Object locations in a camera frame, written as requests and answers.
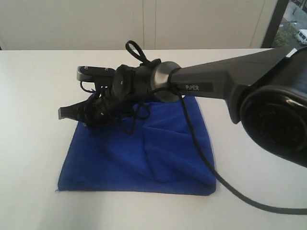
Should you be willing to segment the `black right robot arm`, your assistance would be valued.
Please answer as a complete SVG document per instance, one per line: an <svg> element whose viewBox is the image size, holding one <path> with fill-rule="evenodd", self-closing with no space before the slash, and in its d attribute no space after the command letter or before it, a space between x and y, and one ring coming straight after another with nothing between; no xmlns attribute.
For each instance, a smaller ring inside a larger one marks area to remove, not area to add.
<svg viewBox="0 0 307 230"><path fill-rule="evenodd" d="M96 128L135 117L134 106L145 102L173 103L182 95L220 99L231 121L260 147L306 167L306 48L278 47L185 68L149 60L133 41L126 50L138 67L78 67L78 81L95 89L89 99L59 108L59 119Z"/></svg>

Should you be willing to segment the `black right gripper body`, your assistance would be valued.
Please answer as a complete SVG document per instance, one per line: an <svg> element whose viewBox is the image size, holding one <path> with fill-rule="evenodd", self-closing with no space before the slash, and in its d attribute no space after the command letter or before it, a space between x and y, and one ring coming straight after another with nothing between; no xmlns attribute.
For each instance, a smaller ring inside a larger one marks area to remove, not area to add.
<svg viewBox="0 0 307 230"><path fill-rule="evenodd" d="M132 80L135 70L135 67L120 65L115 69L112 80L90 82L94 84L95 89L85 100L85 121L81 122L88 127L98 128L133 116L133 105L136 103L133 94L136 90L133 88Z"/></svg>

